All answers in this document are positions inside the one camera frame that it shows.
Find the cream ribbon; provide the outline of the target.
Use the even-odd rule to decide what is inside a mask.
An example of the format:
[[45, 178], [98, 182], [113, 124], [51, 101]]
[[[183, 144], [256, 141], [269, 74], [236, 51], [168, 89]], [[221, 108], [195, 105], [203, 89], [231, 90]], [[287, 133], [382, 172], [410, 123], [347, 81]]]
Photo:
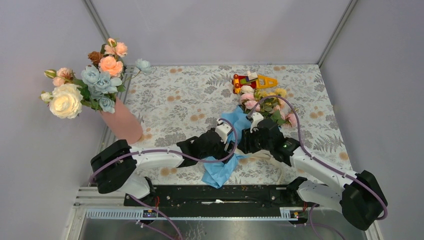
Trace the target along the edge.
[[284, 167], [270, 153], [265, 153], [264, 150], [256, 153], [242, 153], [237, 150], [236, 153], [243, 156], [238, 161], [232, 176], [236, 180], [235, 183], [255, 185], [283, 183]]

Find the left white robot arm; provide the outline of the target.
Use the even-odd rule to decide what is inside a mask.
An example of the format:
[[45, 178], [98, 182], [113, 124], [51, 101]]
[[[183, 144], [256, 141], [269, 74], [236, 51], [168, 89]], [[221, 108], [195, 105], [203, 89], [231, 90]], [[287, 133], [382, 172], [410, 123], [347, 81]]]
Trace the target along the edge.
[[117, 140], [90, 160], [93, 173], [89, 182], [97, 186], [100, 194], [121, 192], [148, 206], [155, 200], [154, 188], [151, 180], [138, 176], [137, 171], [225, 162], [237, 148], [237, 141], [231, 141], [230, 134], [236, 134], [234, 126], [220, 118], [216, 127], [200, 136], [165, 148], [131, 147], [125, 139]]

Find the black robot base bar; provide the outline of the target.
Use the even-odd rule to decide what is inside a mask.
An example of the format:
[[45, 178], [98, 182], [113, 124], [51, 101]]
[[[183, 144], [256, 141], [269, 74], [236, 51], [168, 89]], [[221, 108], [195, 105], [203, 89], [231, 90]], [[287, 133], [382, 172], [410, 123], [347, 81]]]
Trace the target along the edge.
[[305, 211], [313, 203], [301, 200], [287, 185], [156, 185], [141, 202], [161, 211], [162, 208], [197, 206], [234, 206], [254, 208], [296, 208]]

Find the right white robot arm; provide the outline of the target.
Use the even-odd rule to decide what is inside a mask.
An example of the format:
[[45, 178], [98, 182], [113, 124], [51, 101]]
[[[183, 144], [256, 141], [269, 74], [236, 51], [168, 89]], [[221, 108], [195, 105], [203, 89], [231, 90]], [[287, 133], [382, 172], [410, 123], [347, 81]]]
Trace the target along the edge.
[[314, 183], [301, 176], [290, 182], [286, 198], [291, 205], [307, 202], [330, 208], [362, 231], [387, 217], [387, 199], [371, 172], [358, 173], [318, 159], [303, 143], [285, 137], [275, 122], [258, 112], [246, 118], [251, 125], [241, 132], [237, 146], [240, 152], [249, 157], [268, 156], [276, 167], [302, 170], [321, 182]]

